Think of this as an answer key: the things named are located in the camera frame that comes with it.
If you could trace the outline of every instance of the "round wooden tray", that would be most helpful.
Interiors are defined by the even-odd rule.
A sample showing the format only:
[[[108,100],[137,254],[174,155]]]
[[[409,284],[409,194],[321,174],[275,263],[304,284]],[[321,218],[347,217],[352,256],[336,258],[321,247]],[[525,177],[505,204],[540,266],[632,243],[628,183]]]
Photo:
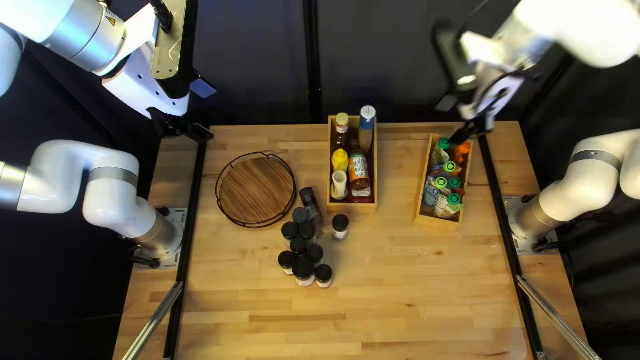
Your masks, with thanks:
[[[296,200],[288,164],[274,154],[250,152],[229,162],[216,181],[220,211],[244,227],[265,227],[283,218]]]

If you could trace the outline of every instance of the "black lid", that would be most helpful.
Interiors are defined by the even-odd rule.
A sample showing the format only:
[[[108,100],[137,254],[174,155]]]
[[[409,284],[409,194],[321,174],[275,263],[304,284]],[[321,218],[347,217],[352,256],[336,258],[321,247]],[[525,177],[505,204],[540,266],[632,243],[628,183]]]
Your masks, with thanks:
[[[333,270],[327,264],[320,264],[316,267],[316,280],[319,282],[327,282],[331,280],[331,276],[333,275]]]
[[[310,222],[303,222],[298,225],[298,235],[300,235],[304,239],[311,239],[316,234],[316,227],[314,227]]]
[[[347,226],[349,226],[349,218],[345,214],[335,215],[333,220],[331,220],[331,226],[336,231],[345,231]]]
[[[317,263],[318,261],[322,260],[323,255],[324,255],[324,250],[322,249],[322,246],[318,244],[311,244],[307,247],[307,257],[309,258],[309,260],[313,261],[314,263]]]
[[[297,222],[298,224],[302,224],[303,222],[307,221],[308,217],[309,214],[307,213],[307,210],[305,208],[293,209],[293,221]]]
[[[299,279],[308,279],[314,274],[314,264],[306,256],[298,256],[291,269],[293,275]]]
[[[291,252],[295,255],[302,255],[307,252],[307,241],[299,236],[296,236],[291,240],[291,244],[289,246],[291,248]]]
[[[278,264],[283,268],[291,268],[296,256],[289,250],[285,250],[278,255]]]
[[[291,240],[298,234],[298,225],[295,222],[287,221],[282,224],[281,231],[282,236],[284,236],[285,239]]]
[[[314,194],[314,190],[309,186],[306,188],[300,189],[299,194],[302,199],[304,199],[305,197],[316,197],[316,195]]]

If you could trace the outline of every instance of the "wooden table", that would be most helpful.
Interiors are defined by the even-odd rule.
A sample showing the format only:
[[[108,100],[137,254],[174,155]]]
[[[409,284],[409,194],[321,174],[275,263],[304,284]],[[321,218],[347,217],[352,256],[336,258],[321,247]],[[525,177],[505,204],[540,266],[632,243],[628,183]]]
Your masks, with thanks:
[[[297,287],[277,264],[285,249],[280,225],[291,215],[265,229],[245,229],[225,218],[214,195],[227,162],[265,151],[287,161],[298,188],[312,186],[325,204],[326,125],[212,127],[216,138],[207,149],[177,357],[531,359],[479,149],[458,230],[437,233],[413,223],[426,139],[458,126],[378,125],[380,205],[373,214],[348,214],[346,240],[319,240],[335,272],[327,289]],[[153,205],[177,206],[174,195],[184,192],[178,170],[189,176],[187,189],[190,183],[188,144],[172,141],[183,143],[163,142]],[[488,141],[503,194],[537,193],[518,123],[498,122]],[[526,277],[584,337],[559,256],[520,261]],[[173,270],[133,272],[114,359],[122,358],[174,280]],[[167,318],[141,359],[162,358]],[[547,352],[572,358],[548,322],[540,332]]]

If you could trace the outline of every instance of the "wooden box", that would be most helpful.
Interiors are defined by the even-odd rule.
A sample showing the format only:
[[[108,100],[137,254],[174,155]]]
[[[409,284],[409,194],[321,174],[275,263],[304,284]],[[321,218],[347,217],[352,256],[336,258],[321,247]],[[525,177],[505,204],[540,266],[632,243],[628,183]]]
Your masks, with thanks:
[[[360,124],[359,116],[349,116],[349,135],[358,137],[358,125]],[[335,141],[335,115],[329,116],[328,130],[329,130],[329,144],[327,145],[329,157],[327,158],[327,184],[326,194],[327,203],[326,211],[328,213],[374,213],[378,207],[378,129],[377,124],[373,126],[373,143],[371,144],[372,158],[369,159],[369,181],[373,187],[373,202],[346,202],[346,199],[342,202],[335,201],[331,198],[331,174],[333,173],[333,166],[331,165],[331,149],[332,144]]]
[[[415,222],[418,222],[421,224],[436,225],[444,229],[455,230],[456,228],[458,228],[458,225],[460,224],[460,222],[462,222],[462,216],[465,212],[464,209],[457,212],[457,214],[455,214],[451,218],[438,218],[436,216],[426,214],[425,212],[426,207],[422,203],[422,196],[424,195],[424,184],[427,181],[427,176],[431,172],[431,167],[429,166],[431,151],[433,150],[433,147],[438,143],[438,139],[441,137],[443,136],[439,134],[431,134],[429,136],[429,148],[427,149],[427,156],[426,156],[426,159],[424,160],[424,166],[422,168],[422,180],[418,183],[418,191],[417,191],[418,199],[415,205]],[[469,150],[468,154],[464,154],[462,156],[464,159],[463,163],[458,164],[459,166],[462,167],[462,171],[460,172],[460,174],[458,174],[458,177],[460,178],[460,181],[462,182],[462,188],[465,191],[467,190],[467,179],[469,177],[471,153],[473,152],[473,141],[472,140],[469,140],[469,141],[471,141],[471,150]],[[462,198],[463,205],[465,203],[466,196]]]

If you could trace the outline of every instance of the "yellow mustard bottle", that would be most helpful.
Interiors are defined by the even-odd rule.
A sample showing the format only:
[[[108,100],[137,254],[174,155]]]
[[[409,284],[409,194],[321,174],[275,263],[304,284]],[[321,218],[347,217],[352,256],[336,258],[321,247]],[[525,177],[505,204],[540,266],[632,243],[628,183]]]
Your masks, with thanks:
[[[349,156],[347,156],[347,152],[342,149],[334,151],[331,156],[331,164],[333,165],[333,171],[342,170],[346,172],[347,166],[349,165]]]

